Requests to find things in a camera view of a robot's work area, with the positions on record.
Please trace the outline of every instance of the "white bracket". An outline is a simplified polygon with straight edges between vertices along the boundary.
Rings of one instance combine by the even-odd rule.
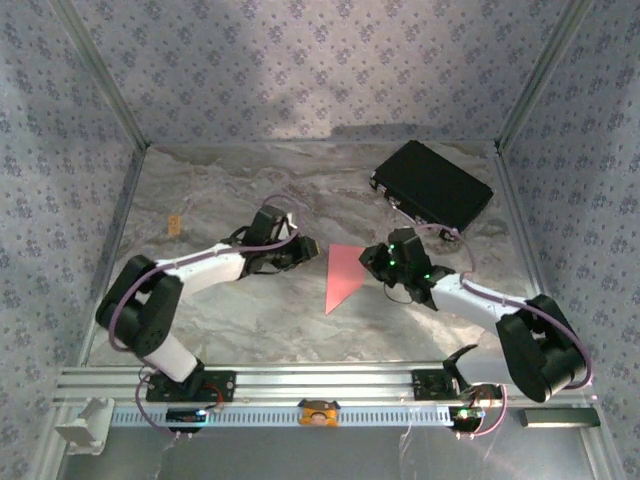
[[[88,398],[78,417],[56,431],[67,442],[67,455],[100,455],[109,435],[116,402],[112,398]]]

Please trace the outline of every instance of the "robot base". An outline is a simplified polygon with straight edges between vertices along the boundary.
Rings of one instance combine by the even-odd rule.
[[[170,380],[163,373],[156,373],[149,380],[146,399],[150,403],[224,403],[233,401],[236,387],[236,372],[206,371],[199,372],[200,387],[193,393],[182,384]]]

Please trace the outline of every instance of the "patterned wallpaper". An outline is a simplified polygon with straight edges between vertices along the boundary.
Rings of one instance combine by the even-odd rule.
[[[495,138],[554,0],[77,0],[152,143]]]
[[[640,479],[640,4],[596,0],[508,153],[550,288]]]
[[[0,18],[0,478],[21,479],[133,148],[48,3],[0,2]]]

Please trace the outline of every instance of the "floor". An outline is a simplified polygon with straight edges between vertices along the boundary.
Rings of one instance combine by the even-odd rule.
[[[173,333],[205,363],[427,361],[443,359],[481,337],[495,346],[495,339],[465,319],[391,302],[373,278],[325,315],[329,244],[372,245],[407,223],[368,183],[372,170],[400,146],[286,143],[150,148],[114,272],[119,273],[136,254],[166,259],[210,247],[250,223],[265,197],[285,192],[299,202],[302,218],[297,224],[317,240],[322,253],[280,275],[248,277],[183,298]],[[429,146],[495,190],[491,144]],[[182,218],[178,237],[167,232],[171,214]],[[478,261],[474,279],[505,293],[526,295],[526,276],[507,224],[497,191],[465,232]],[[435,263],[456,270],[469,265],[459,246],[428,234],[423,241]],[[406,299],[398,288],[390,294]],[[99,328],[89,364],[137,365],[138,361],[113,351]]]

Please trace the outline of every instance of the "metal strip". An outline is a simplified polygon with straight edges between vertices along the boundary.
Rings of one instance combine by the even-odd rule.
[[[303,398],[336,400],[344,407],[362,406],[462,406],[459,400],[414,401],[411,371],[441,369],[441,364],[310,364],[268,366],[219,366],[207,370],[237,371],[234,407],[290,407]],[[117,405],[133,406],[140,382],[135,367],[67,368],[55,392],[58,405],[81,406],[87,397],[113,398]],[[587,406],[583,392],[563,391],[547,402],[550,406]],[[146,404],[149,408],[159,404]],[[510,407],[539,406],[514,388]]]
[[[542,275],[540,261],[534,253],[538,250],[535,248],[529,225],[525,221],[522,213],[524,209],[520,196],[514,189],[515,182],[506,166],[505,159],[499,153],[495,154],[492,167],[495,178],[498,180],[498,188],[504,198],[504,204],[507,207],[507,225],[509,227],[510,238],[517,254],[523,262],[525,273],[531,285],[531,288],[528,288],[527,294],[532,296],[538,293],[548,293],[547,284]]]
[[[100,52],[87,32],[80,15],[69,0],[50,0],[56,15],[74,43],[87,68],[95,78],[107,102],[113,108],[122,128],[139,152],[144,152],[149,144],[138,126],[133,113],[122,97],[115,81],[109,74]]]
[[[129,170],[125,175],[123,191],[118,198],[118,203],[116,204],[116,209],[113,217],[114,221],[118,225],[118,228],[109,236],[107,236],[107,239],[105,240],[104,249],[105,252],[107,252],[107,261],[105,262],[102,271],[97,274],[99,283],[96,288],[95,294],[96,298],[98,299],[104,297],[107,292],[107,288],[109,287],[111,272],[113,271],[113,266],[116,263],[116,254],[118,252],[118,247],[120,246],[120,241],[122,240],[122,234],[124,233],[124,228],[127,223],[129,211],[131,210],[131,204],[133,203],[133,197],[136,192],[136,187],[140,178],[140,172],[142,171],[142,165],[144,164],[145,155],[145,152],[134,152],[133,158],[131,160],[131,165],[129,166]],[[89,362],[91,346],[93,345],[93,339],[95,338],[96,330],[98,328],[98,324],[93,321],[98,305],[98,300],[96,300],[95,303],[92,302],[83,313],[82,318],[90,319],[90,322],[87,333],[84,336],[84,342],[80,350],[80,355],[78,357],[79,367],[82,367]]]
[[[147,413],[161,426],[176,426],[165,422],[167,408],[150,407]],[[298,427],[301,411],[298,407],[233,407],[226,406],[210,413],[205,423],[180,423],[183,427]],[[416,427],[452,426],[448,407],[344,407],[338,413],[342,427]],[[135,407],[120,407],[113,414],[112,427],[146,427],[147,422]]]
[[[567,2],[518,100],[500,129],[497,139],[500,153],[511,148],[592,5],[593,0]]]

